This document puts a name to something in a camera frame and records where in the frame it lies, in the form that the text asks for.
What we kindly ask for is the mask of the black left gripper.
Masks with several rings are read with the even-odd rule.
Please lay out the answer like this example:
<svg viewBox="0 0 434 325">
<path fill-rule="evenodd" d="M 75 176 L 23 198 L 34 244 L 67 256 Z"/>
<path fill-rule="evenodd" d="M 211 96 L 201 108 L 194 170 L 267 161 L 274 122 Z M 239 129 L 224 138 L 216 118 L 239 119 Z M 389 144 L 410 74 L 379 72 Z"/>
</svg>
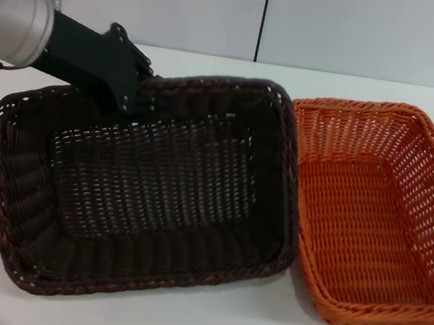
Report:
<svg viewBox="0 0 434 325">
<path fill-rule="evenodd" d="M 153 77 L 151 60 L 119 23 L 99 34 L 56 10 L 35 68 L 90 95 L 104 114 L 155 112 L 155 96 L 136 92 L 139 76 Z"/>
</svg>

